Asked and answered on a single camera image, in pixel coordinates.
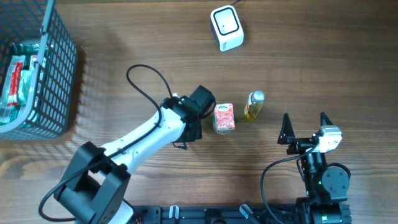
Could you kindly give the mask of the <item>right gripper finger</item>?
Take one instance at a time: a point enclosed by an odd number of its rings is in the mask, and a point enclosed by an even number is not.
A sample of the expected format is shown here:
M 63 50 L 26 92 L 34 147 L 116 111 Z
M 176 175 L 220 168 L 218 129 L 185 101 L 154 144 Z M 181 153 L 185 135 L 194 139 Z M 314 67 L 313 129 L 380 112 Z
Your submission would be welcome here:
M 329 117 L 326 115 L 325 112 L 320 113 L 320 126 L 329 126 L 333 123 L 330 121 Z
M 280 130 L 278 143 L 279 144 L 292 144 L 295 142 L 295 133 L 292 127 L 292 123 L 290 121 L 290 117 L 288 113 L 284 114 L 282 127 Z

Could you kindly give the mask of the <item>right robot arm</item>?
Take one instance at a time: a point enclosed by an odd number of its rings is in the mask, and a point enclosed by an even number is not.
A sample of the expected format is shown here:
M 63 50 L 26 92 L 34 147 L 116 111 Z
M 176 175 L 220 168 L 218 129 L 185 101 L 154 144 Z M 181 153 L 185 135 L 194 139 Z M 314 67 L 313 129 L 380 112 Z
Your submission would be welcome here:
M 307 224 L 351 223 L 345 204 L 350 170 L 337 162 L 327 163 L 326 154 L 343 138 L 341 129 L 320 113 L 320 129 L 309 138 L 296 138 L 289 115 L 284 114 L 277 143 L 287 145 L 288 155 L 299 155 L 298 168 L 307 196 L 296 200 L 298 220 Z

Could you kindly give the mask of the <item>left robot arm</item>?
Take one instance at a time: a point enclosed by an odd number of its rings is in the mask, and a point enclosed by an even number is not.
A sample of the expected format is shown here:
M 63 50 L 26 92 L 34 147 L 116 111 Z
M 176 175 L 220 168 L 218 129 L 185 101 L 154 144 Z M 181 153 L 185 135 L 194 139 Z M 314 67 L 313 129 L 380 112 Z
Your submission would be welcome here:
M 132 206 L 124 194 L 132 174 L 168 144 L 185 149 L 201 139 L 201 120 L 215 97 L 203 86 L 190 96 L 166 98 L 148 121 L 124 137 L 102 145 L 82 145 L 54 193 L 75 223 L 128 223 Z

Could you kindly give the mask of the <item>red Kleenex tissue pack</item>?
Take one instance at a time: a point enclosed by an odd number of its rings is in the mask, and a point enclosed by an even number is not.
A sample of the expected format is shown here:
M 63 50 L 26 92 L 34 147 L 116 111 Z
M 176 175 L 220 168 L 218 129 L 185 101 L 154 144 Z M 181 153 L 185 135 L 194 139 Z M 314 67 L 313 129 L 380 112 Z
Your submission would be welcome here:
M 213 129 L 218 134 L 228 134 L 235 130 L 232 103 L 217 104 L 213 111 Z

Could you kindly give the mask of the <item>green 3M gloves package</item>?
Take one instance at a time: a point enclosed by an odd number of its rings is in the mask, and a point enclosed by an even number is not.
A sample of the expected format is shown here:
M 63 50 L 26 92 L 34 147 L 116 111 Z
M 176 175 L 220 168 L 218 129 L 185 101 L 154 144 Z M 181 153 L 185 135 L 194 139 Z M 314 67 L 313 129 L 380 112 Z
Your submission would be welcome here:
M 17 102 L 17 91 L 21 72 L 35 70 L 39 52 L 39 44 L 14 44 L 14 54 L 7 68 L 6 78 L 1 92 L 1 126 L 17 119 L 25 110 L 26 105 Z

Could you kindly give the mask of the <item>yellow liquid bottle silver cap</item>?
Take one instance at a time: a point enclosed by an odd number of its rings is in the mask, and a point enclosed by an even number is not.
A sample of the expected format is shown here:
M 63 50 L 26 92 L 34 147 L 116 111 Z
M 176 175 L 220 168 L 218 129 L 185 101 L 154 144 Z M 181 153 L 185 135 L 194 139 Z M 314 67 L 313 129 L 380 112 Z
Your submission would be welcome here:
M 263 107 L 265 94 L 261 90 L 256 90 L 249 94 L 244 108 L 244 118 L 247 121 L 254 121 Z

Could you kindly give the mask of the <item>light green snack pouch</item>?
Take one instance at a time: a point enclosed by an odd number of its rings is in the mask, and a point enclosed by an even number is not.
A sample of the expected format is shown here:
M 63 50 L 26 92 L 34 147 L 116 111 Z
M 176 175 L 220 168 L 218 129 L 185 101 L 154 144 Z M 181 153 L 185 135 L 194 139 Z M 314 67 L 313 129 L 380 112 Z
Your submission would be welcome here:
M 23 70 L 21 72 L 21 78 L 19 81 L 19 87 L 17 91 L 17 102 L 21 106 L 27 104 L 32 73 L 33 73 L 32 70 Z

